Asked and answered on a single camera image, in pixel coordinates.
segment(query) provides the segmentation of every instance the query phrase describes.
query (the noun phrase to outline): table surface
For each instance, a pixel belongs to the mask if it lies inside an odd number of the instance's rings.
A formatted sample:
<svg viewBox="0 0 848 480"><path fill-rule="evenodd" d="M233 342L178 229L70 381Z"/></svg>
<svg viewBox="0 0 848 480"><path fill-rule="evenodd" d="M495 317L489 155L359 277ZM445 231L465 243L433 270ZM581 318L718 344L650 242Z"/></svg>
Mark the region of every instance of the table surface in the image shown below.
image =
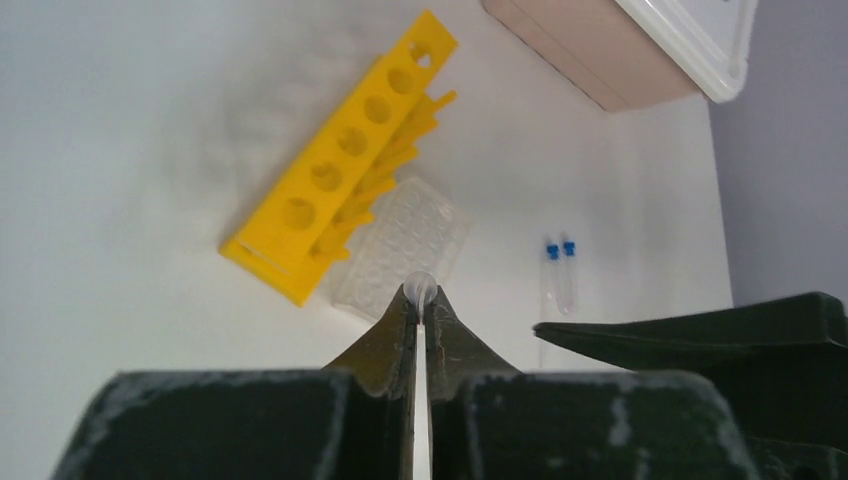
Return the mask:
<svg viewBox="0 0 848 480"><path fill-rule="evenodd" d="M702 98L606 114L474 0L48 3L0 15L2 478L47 476L118 371L319 367L367 329L215 248L425 7L461 45L430 91L459 99L404 174L472 220L444 285L467 326L539 367L540 242L560 231L570 320L731 304Z"/></svg>

